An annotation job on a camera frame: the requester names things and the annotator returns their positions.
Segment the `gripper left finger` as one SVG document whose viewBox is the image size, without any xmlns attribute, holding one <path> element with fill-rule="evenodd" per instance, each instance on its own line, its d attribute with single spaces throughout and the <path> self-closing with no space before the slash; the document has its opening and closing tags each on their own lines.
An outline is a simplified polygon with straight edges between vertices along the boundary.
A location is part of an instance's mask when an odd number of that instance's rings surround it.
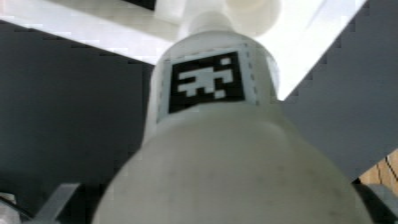
<svg viewBox="0 0 398 224">
<path fill-rule="evenodd" d="M 59 221 L 59 215 L 79 187 L 79 183 L 63 183 L 59 185 L 34 218 L 22 224 L 63 224 Z"/>
</svg>

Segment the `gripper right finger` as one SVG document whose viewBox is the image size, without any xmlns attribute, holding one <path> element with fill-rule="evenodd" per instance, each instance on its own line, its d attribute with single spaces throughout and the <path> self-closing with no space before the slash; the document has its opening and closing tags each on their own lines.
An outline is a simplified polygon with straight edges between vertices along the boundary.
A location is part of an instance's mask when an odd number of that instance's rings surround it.
<svg viewBox="0 0 398 224">
<path fill-rule="evenodd" d="M 398 224 L 398 195 L 383 184 L 354 181 L 374 224 Z"/>
</svg>

